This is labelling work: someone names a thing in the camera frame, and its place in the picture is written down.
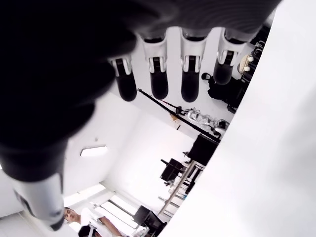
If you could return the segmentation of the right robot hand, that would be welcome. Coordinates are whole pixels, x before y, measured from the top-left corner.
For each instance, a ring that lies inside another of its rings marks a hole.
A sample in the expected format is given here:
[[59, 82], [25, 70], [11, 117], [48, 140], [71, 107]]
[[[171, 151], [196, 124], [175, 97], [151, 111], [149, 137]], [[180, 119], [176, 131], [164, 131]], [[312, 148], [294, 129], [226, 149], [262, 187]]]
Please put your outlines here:
[[277, 0], [3, 0], [0, 3], [0, 164], [24, 209], [51, 231], [64, 222], [68, 139], [118, 82], [132, 101], [129, 56], [140, 38], [153, 95], [168, 94], [166, 35], [181, 29], [181, 94], [198, 96], [209, 32], [222, 28], [214, 79], [227, 84], [238, 55]]

